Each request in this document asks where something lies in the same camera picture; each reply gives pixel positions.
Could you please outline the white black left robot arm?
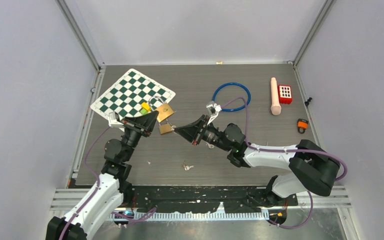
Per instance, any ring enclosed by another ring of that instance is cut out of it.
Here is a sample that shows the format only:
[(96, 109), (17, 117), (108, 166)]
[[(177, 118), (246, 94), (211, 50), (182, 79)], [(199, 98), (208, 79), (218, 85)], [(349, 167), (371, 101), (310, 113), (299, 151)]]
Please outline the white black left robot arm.
[(151, 135), (158, 115), (157, 110), (137, 117), (109, 114), (109, 128), (120, 129), (123, 135), (106, 142), (105, 163), (100, 174), (94, 175), (94, 185), (68, 213), (49, 221), (45, 239), (91, 240), (117, 207), (128, 207), (133, 202), (133, 186), (127, 181), (132, 168), (128, 161), (141, 137)]

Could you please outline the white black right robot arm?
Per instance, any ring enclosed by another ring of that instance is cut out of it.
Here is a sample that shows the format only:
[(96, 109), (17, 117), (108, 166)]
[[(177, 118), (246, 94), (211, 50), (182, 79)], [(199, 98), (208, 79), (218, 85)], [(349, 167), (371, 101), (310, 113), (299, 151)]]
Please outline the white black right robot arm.
[(219, 130), (207, 115), (176, 127), (174, 132), (194, 146), (204, 141), (228, 152), (227, 159), (238, 168), (289, 170), (288, 174), (273, 176), (267, 184), (265, 198), (271, 205), (279, 205), (286, 197), (305, 191), (322, 197), (330, 196), (340, 170), (339, 161), (310, 140), (303, 139), (299, 144), (283, 147), (261, 146), (248, 142), (234, 123), (228, 124), (223, 131)]

